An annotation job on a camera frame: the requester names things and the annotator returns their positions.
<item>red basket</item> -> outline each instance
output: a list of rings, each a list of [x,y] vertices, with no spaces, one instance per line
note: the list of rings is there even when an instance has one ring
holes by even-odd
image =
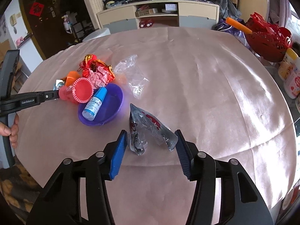
[[[257,13],[251,15],[246,26],[253,31],[245,34],[249,46],[264,59],[279,63],[288,48],[292,46],[292,34],[286,28],[279,28],[264,21]]]

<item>gray drawer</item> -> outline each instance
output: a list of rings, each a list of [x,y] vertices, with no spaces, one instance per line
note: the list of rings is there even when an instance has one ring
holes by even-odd
[[[180,27],[191,27],[191,28],[206,28],[212,29],[216,25],[215,19],[208,19],[197,16],[179,16]]]
[[[112,22],[108,25],[104,25],[104,28],[109,28],[110,33],[118,33],[122,31],[130,31],[137,29],[136,19],[124,19],[117,22]]]

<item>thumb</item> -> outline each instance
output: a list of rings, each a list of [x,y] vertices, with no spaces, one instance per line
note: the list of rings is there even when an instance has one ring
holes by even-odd
[[[11,134],[10,128],[4,125],[3,123],[0,123],[0,135],[9,136],[10,134]]]

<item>human hand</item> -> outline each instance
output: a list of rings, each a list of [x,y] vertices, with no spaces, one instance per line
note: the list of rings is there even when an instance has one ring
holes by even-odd
[[[5,126],[0,122],[0,135],[1,136],[9,136],[9,140],[11,142],[11,146],[13,148],[17,148],[18,146],[18,132],[19,132],[19,116],[16,114],[13,126],[11,128]]]

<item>pink tablecloth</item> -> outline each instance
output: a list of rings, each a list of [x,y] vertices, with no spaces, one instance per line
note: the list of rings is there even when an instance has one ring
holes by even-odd
[[[64,158],[86,159],[128,130],[131,102],[172,131],[181,129],[187,141],[213,158],[238,159],[269,208],[291,188],[296,136],[287,104],[263,65],[232,35],[150,28],[105,36],[45,60],[21,92],[51,90],[56,79],[78,69],[86,54],[113,67],[137,54],[150,83],[140,100],[125,93],[118,117],[101,127],[83,125],[77,106],[61,100],[22,111],[16,153],[40,185]],[[176,151],[151,143],[142,156],[127,150],[119,175],[107,182],[115,222],[122,225],[184,224],[194,187]]]

